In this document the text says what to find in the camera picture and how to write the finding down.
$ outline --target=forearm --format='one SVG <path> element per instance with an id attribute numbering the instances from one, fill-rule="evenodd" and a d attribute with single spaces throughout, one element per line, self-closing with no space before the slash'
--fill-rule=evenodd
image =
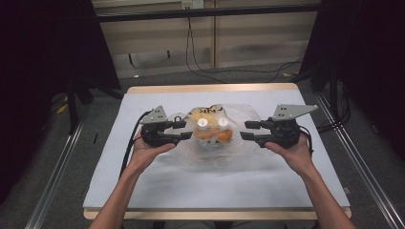
<path id="1" fill-rule="evenodd" d="M 321 228 L 355 228 L 315 167 L 301 175 Z"/>
<path id="2" fill-rule="evenodd" d="M 122 220 L 140 172 L 128 167 L 122 173 L 116 188 L 107 199 L 90 228 L 121 228 Z"/>

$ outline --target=white sheet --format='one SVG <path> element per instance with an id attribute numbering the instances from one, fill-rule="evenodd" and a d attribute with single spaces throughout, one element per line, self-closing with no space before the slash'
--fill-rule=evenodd
<path id="1" fill-rule="evenodd" d="M 250 105 L 262 119 L 273 115 L 279 103 L 305 104 L 296 90 L 126 94 L 83 207 L 101 208 L 110 196 L 117 184 L 129 137 L 141 114 L 159 105 L 163 106 L 167 115 L 171 115 L 188 113 L 195 107 L 232 103 Z M 310 115 L 297 118 L 297 122 L 312 134 L 312 159 L 331 193 L 341 206 L 350 206 Z M 198 170 L 177 166 L 170 152 L 158 156 L 139 178 L 129 208 L 219 210 L 311 207 L 301 178 L 280 156 L 254 145 L 255 154 L 235 156 L 224 166 L 206 165 Z"/>

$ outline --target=black horizontal bar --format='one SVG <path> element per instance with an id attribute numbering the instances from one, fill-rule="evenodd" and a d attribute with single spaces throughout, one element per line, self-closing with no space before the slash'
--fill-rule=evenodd
<path id="1" fill-rule="evenodd" d="M 346 4 L 345 5 L 304 4 L 304 5 L 285 5 L 285 6 L 254 7 L 254 8 L 214 8 L 201 10 L 169 10 L 169 11 L 131 12 L 131 13 L 105 13 L 105 14 L 98 14 L 97 19 L 99 22 L 139 21 L 139 20 L 169 19 L 169 18 L 337 10 L 346 6 L 347 6 Z"/>

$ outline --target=person's left hand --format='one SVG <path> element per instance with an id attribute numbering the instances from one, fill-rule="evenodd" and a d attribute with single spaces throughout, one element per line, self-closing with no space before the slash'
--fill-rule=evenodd
<path id="1" fill-rule="evenodd" d="M 142 173 L 156 158 L 156 156 L 163 154 L 176 147 L 175 144 L 165 144 L 159 147 L 151 147 L 146 144 L 140 132 L 135 136 L 134 149 L 128 167 L 132 167 Z"/>

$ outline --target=power outlet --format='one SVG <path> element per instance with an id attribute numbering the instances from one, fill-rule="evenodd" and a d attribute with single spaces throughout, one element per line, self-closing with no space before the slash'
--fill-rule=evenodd
<path id="1" fill-rule="evenodd" d="M 192 9 L 203 9 L 203 0 L 193 0 Z"/>
<path id="2" fill-rule="evenodd" d="M 192 0 L 181 0 L 181 8 L 183 10 L 193 9 L 193 1 Z"/>

